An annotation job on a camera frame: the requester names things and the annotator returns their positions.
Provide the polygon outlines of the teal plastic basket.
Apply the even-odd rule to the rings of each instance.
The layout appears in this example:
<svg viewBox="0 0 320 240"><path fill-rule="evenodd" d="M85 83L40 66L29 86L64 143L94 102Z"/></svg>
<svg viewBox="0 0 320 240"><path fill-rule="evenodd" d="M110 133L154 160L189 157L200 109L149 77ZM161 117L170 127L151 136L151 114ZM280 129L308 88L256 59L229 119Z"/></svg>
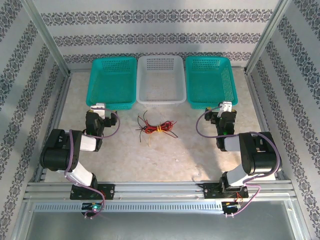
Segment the teal plastic basket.
<svg viewBox="0 0 320 240"><path fill-rule="evenodd" d="M219 56L185 59L187 101L193 109L213 108L222 102L238 104L231 62Z"/></svg>
<svg viewBox="0 0 320 240"><path fill-rule="evenodd" d="M105 104L110 110L129 110L136 102L136 88L136 58L96 58L91 66L86 105Z"/></svg>

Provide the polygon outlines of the white plastic basket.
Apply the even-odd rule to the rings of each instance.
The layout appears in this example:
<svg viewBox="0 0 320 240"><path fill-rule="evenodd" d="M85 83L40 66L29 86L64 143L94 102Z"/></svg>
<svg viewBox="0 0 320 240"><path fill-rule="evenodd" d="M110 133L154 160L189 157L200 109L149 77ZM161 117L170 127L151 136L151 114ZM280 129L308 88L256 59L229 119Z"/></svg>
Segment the white plastic basket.
<svg viewBox="0 0 320 240"><path fill-rule="evenodd" d="M146 55L137 61L136 101L145 107L178 106L187 99L183 59Z"/></svg>

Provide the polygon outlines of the aluminium side rail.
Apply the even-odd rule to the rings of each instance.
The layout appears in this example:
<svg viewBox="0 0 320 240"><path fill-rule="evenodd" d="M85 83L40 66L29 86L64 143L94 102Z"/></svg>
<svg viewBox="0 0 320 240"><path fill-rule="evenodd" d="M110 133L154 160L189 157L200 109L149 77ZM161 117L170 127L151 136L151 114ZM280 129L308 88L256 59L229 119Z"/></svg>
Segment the aluminium side rail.
<svg viewBox="0 0 320 240"><path fill-rule="evenodd" d="M45 133L42 146L40 148L40 153L42 153L42 150L45 147L45 144L48 140L48 137L49 137L51 131L53 129L57 129L59 127L62 113L63 113L63 109L64 109L65 102L66 102L66 98L68 95L68 90L70 87L72 75L73 74L71 72L69 72L69 74L63 79L63 83L60 86L60 90L59 90L58 96L56 98L56 101L55 101L55 104L54 104L54 107L52 110L52 114L51 114L51 117L50 117L50 120L48 123L48 128Z"/></svg>
<svg viewBox="0 0 320 240"><path fill-rule="evenodd" d="M289 128L283 117L280 118L280 124L282 127L279 127L258 71L254 69L248 73L247 76L253 90L254 99L257 102L257 108L262 125L261 129L263 132L270 132L272 134L275 145L281 156L282 170L279 173L279 178L282 180L293 180L293 169L289 157L289 154L293 152L293 147L291 146L287 149L286 146L286 144L292 139Z"/></svg>

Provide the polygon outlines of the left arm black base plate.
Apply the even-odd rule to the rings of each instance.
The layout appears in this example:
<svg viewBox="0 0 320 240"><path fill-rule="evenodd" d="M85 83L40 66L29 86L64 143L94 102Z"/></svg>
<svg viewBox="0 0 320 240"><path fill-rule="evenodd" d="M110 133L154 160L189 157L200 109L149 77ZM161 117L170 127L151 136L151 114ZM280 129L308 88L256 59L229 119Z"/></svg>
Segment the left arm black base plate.
<svg viewBox="0 0 320 240"><path fill-rule="evenodd" d="M105 200L113 200L115 185L105 183L98 184L97 191L103 194ZM102 196L99 193L76 185L72 185L69 198L71 200L102 200Z"/></svg>

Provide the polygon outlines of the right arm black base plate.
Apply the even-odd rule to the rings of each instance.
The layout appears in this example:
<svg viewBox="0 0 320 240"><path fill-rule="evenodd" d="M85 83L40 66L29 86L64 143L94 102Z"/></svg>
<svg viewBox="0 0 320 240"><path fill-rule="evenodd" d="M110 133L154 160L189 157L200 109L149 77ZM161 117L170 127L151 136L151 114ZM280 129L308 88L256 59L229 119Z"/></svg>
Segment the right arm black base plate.
<svg viewBox="0 0 320 240"><path fill-rule="evenodd" d="M205 199L247 199L248 189L245 186L225 187L221 183L203 183L203 195Z"/></svg>

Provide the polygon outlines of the aluminium upright post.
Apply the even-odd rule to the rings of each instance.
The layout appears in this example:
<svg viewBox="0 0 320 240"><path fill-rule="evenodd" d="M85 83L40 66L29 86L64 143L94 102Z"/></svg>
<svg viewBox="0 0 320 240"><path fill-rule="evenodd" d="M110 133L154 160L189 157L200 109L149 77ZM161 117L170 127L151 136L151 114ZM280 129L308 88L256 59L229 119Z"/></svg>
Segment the aluminium upright post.
<svg viewBox="0 0 320 240"><path fill-rule="evenodd" d="M70 69L62 56L54 38L50 34L50 31L43 20L41 14L39 13L35 3L33 0L20 0L21 4L23 5L24 9L28 13L30 19L32 20L33 24L35 25L38 33L40 34L42 40L48 47L50 53L52 54L55 62L59 66L60 70L62 71L64 76L68 76L70 74Z"/></svg>
<svg viewBox="0 0 320 240"><path fill-rule="evenodd" d="M255 46L250 59L248 60L244 72L248 75L255 67L257 61L259 60L261 54L263 53L267 43L273 36L280 20L286 13L289 5L293 0L279 0L267 25L265 26L257 45Z"/></svg>

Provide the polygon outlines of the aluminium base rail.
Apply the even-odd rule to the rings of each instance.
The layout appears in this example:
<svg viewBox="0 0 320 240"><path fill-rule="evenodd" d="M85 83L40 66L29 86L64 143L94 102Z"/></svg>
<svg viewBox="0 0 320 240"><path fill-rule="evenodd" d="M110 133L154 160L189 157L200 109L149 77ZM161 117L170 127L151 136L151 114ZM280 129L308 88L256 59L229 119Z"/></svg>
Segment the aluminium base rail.
<svg viewBox="0 0 320 240"><path fill-rule="evenodd" d="M289 180L257 181L261 190L255 201L296 200ZM27 184L24 202L69 202L72 184L68 182L32 182ZM118 182L115 202L209 202L194 182Z"/></svg>

